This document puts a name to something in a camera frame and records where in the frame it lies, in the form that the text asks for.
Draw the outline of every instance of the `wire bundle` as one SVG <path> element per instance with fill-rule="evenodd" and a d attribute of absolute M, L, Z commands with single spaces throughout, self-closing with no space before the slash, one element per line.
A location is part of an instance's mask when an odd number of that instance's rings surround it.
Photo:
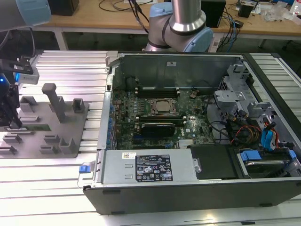
<path fill-rule="evenodd" d="M 228 13 L 226 7 L 225 7 L 225 10 L 226 10 L 226 12 L 224 11 L 224 15 L 222 17 L 227 19 L 227 21 L 229 22 L 229 31 L 228 31 L 226 37 L 222 40 L 222 42 L 221 42 L 220 46 L 217 48 L 217 50 L 222 49 L 227 44 L 230 44 L 230 46 L 227 49 L 227 52 L 229 52 L 230 49 L 232 48 L 234 42 L 237 40 L 237 36 L 240 32 L 240 28 L 236 27 L 234 19 L 233 19 L 232 15 Z"/>
<path fill-rule="evenodd" d="M 243 131 L 247 131 L 249 133 L 247 141 L 242 141 L 238 138 L 238 135 Z M 259 136 L 261 134 L 260 128 L 256 126 L 251 126 L 251 125 L 245 125 L 240 127 L 240 129 L 237 131 L 235 134 L 234 138 L 231 140 L 231 143 L 233 144 L 234 142 L 238 142 L 243 145 L 250 145 L 254 142 L 257 142 Z"/>
<path fill-rule="evenodd" d="M 98 7 L 101 8 L 102 10 L 104 11 L 107 11 L 107 12 L 123 12 L 123 11 L 132 11 L 135 18 L 136 18 L 136 21 L 138 22 L 138 24 L 143 28 L 143 30 L 146 32 L 146 33 L 149 33 L 149 31 L 145 28 L 143 22 L 141 21 L 140 17 L 139 17 L 139 14 L 140 13 L 145 19 L 147 22 L 150 22 L 147 18 L 147 16 L 143 13 L 142 9 L 141 9 L 141 5 L 145 5 L 145 4 L 148 4 L 148 3 L 151 3 L 153 2 L 153 0 L 150 0 L 148 2 L 145 2 L 145 3 L 141 3 L 141 4 L 138 4 L 136 0 L 128 0 L 128 3 L 130 4 L 130 7 L 129 8 L 119 8 L 118 6 L 116 6 L 118 3 L 121 3 L 123 1 L 117 1 L 115 3 L 111 2 L 113 8 L 115 10 L 111 10 L 111 9 L 106 9 L 106 8 L 103 8 L 101 6 L 101 4 L 106 1 L 106 0 L 102 0 L 99 4 L 98 4 Z"/>

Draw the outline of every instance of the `blue tab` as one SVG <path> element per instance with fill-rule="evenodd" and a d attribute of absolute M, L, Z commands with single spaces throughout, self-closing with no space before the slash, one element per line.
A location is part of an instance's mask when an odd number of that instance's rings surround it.
<path fill-rule="evenodd" d="M 79 173 L 91 173 L 91 166 L 80 166 Z"/>
<path fill-rule="evenodd" d="M 269 151 L 273 151 L 271 148 L 271 142 L 273 139 L 273 132 L 271 130 L 264 129 L 261 134 L 261 145 L 267 148 Z"/>
<path fill-rule="evenodd" d="M 293 150 L 289 150 L 288 153 L 290 154 L 292 159 L 297 158 L 297 155 Z"/>
<path fill-rule="evenodd" d="M 240 153 L 243 161 L 261 160 L 261 156 L 256 150 L 246 150 Z"/>

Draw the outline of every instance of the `ur robot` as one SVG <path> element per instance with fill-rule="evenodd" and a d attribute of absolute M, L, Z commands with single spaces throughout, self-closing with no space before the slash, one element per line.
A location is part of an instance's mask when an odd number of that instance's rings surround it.
<path fill-rule="evenodd" d="M 7 31 L 0 49 L 7 41 L 10 30 L 44 24 L 50 17 L 47 0 L 0 0 L 0 32 Z M 19 129 L 22 123 L 17 113 L 20 107 L 18 86 L 9 82 L 5 73 L 15 73 L 16 80 L 24 82 L 21 79 L 33 78 L 30 75 L 35 73 L 35 69 L 30 65 L 30 57 L 22 56 L 17 62 L 0 59 L 0 128 L 9 126 L 11 129 Z"/>
<path fill-rule="evenodd" d="M 0 0 L 0 32 L 7 31 L 0 49 L 9 37 L 9 31 L 34 27 L 50 20 L 47 0 Z M 150 31 L 146 51 L 204 52 L 208 49 L 213 32 L 206 27 L 206 16 L 201 10 L 201 0 L 172 0 L 155 4 L 150 10 Z M 9 82 L 5 73 L 15 73 L 18 82 L 36 84 L 36 70 L 30 65 L 30 57 L 17 62 L 0 59 L 0 127 L 19 129 L 20 106 L 18 86 Z"/>
<path fill-rule="evenodd" d="M 145 51 L 205 52 L 212 39 L 201 0 L 172 0 L 151 7 Z"/>

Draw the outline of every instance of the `warning label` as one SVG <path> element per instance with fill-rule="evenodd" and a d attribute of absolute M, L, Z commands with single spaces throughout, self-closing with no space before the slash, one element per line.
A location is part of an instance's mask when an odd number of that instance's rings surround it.
<path fill-rule="evenodd" d="M 136 181 L 171 181 L 173 173 L 168 154 L 165 155 L 137 155 Z"/>

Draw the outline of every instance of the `motherboard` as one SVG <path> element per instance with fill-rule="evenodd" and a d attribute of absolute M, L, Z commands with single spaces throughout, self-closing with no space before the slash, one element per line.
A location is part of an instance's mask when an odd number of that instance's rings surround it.
<path fill-rule="evenodd" d="M 117 149 L 187 148 L 214 143 L 203 115 L 204 96 L 191 89 L 175 98 L 139 98 L 137 92 L 113 95 Z"/>

